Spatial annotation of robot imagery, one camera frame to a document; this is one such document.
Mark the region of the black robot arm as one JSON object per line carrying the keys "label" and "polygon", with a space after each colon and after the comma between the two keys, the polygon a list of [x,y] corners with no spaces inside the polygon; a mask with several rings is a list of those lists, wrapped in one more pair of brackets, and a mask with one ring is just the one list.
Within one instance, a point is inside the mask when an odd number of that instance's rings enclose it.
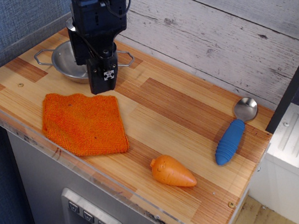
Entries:
{"label": "black robot arm", "polygon": [[67,30],[76,64],[87,67],[90,91],[114,90],[118,74],[117,35],[127,29],[131,0],[71,0]]}

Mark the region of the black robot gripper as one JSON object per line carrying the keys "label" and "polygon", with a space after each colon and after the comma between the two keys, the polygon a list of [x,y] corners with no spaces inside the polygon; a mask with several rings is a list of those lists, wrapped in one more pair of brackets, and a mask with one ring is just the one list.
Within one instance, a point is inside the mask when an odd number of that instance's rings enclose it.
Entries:
{"label": "black robot gripper", "polygon": [[[90,91],[100,94],[114,90],[118,76],[115,37],[127,26],[131,0],[72,0],[76,32],[68,34],[77,65],[86,65]],[[97,56],[88,59],[89,49]]]}

